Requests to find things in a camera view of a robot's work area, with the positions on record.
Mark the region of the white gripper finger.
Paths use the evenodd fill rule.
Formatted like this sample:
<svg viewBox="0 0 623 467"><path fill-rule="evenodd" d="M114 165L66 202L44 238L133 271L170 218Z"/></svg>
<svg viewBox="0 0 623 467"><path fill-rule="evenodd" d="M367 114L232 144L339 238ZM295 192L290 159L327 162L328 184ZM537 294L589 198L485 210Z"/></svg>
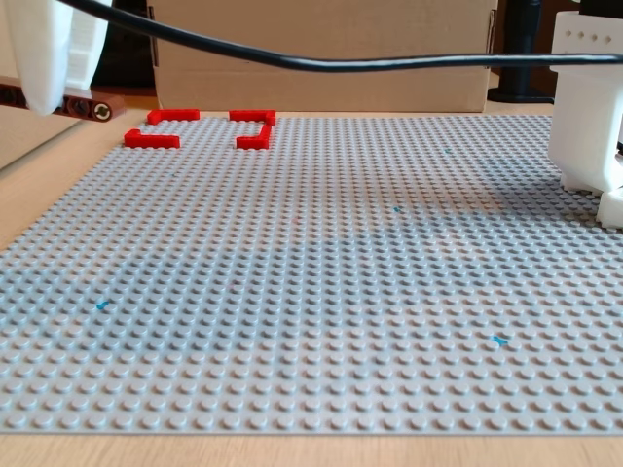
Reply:
<svg viewBox="0 0 623 467"><path fill-rule="evenodd" d="M71 7L64 7L69 18L69 43L64 90L88 90L101 59L108 22Z"/></svg>

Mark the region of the white blue-marked gripper finger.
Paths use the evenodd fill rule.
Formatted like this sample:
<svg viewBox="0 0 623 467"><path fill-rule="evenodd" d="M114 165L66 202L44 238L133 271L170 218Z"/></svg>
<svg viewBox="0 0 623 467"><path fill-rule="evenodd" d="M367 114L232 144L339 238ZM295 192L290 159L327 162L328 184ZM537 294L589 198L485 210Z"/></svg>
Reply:
<svg viewBox="0 0 623 467"><path fill-rule="evenodd" d="M18 77L28 108L52 114L67 76L73 9L59 1L15 0L7 20Z"/></svg>

